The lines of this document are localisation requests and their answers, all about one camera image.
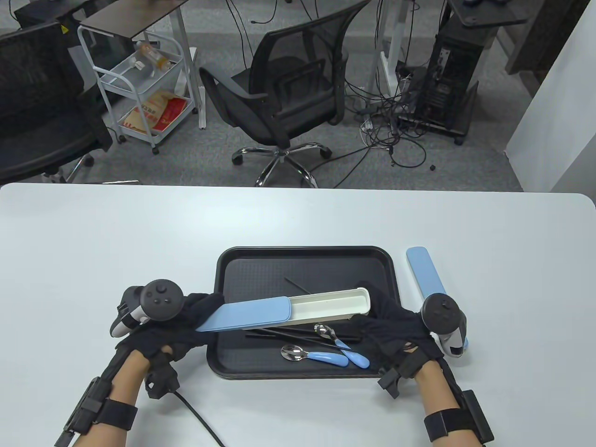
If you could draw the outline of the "person's left hand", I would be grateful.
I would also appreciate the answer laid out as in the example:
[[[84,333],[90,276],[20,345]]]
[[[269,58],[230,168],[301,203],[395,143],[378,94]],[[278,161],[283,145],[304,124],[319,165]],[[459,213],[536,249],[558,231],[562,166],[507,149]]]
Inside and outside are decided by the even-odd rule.
[[[224,295],[192,293],[180,313],[167,321],[151,320],[126,336],[117,348],[140,352],[147,360],[160,353],[170,361],[181,360],[191,349],[208,345],[215,339],[211,332],[198,332],[215,311],[225,303]]]

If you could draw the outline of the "person's right hand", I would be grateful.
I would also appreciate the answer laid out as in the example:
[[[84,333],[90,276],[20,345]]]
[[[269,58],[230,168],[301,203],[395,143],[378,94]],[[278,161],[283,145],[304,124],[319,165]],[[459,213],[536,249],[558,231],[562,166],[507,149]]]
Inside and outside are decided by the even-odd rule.
[[[404,309],[368,281],[356,287],[368,291],[371,309],[350,320],[401,377],[412,379],[426,363],[444,358],[419,313]]]

